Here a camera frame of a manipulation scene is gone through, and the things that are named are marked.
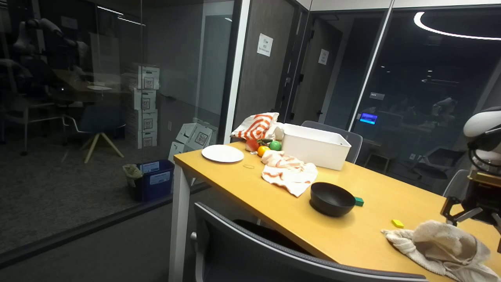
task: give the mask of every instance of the glass partition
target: glass partition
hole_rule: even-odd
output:
[[[169,200],[217,142],[233,0],[0,4],[0,255]]]
[[[468,167],[462,128],[498,96],[499,13],[393,12],[354,126],[369,142],[368,167],[388,162],[386,175],[435,193]]]
[[[458,168],[469,167],[465,121],[499,103],[499,12],[396,7],[386,30],[386,10],[313,13],[339,35],[318,121],[364,139],[358,165],[441,193]],[[311,74],[318,71],[307,71],[305,81]]]

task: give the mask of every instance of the blue bin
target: blue bin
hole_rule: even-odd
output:
[[[142,178],[137,179],[141,203],[153,203],[158,200],[167,200],[172,197],[172,178],[173,164],[169,161],[156,161],[148,164],[139,164],[137,168]]]

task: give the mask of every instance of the table leg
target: table leg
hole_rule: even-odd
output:
[[[184,248],[189,214],[189,184],[180,167],[173,168],[173,200],[170,222],[169,282],[183,281]]]

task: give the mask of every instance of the black pan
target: black pan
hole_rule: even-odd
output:
[[[310,206],[328,217],[343,217],[355,206],[355,198],[341,187],[314,182]]]

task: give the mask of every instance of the green object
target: green object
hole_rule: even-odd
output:
[[[282,151],[282,143],[280,142],[271,142],[267,145],[267,148],[272,150],[272,151]]]
[[[363,208],[363,200],[361,198],[355,198],[355,206]]]

